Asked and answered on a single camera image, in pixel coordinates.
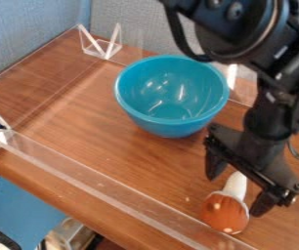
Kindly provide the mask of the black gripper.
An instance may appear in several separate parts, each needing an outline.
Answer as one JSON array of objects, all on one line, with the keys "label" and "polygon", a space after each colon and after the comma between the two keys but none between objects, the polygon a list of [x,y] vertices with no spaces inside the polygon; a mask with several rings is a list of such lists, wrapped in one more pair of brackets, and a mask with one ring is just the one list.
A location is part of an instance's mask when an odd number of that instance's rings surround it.
[{"label": "black gripper", "polygon": [[212,181],[232,165],[262,188],[250,213],[262,217],[275,205],[290,206],[299,195],[299,178],[284,158],[286,140],[262,139],[248,129],[208,126],[207,177]]}]

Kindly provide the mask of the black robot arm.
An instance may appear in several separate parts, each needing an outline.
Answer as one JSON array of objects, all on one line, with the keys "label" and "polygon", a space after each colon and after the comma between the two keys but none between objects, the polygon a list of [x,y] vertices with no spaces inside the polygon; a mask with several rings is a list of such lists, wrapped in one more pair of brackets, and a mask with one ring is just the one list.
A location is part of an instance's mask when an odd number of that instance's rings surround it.
[{"label": "black robot arm", "polygon": [[251,215],[288,206],[299,179],[284,147],[299,133],[299,0],[158,0],[180,51],[208,63],[240,63],[258,72],[259,94],[238,131],[210,124],[207,176],[228,165],[263,189]]}]

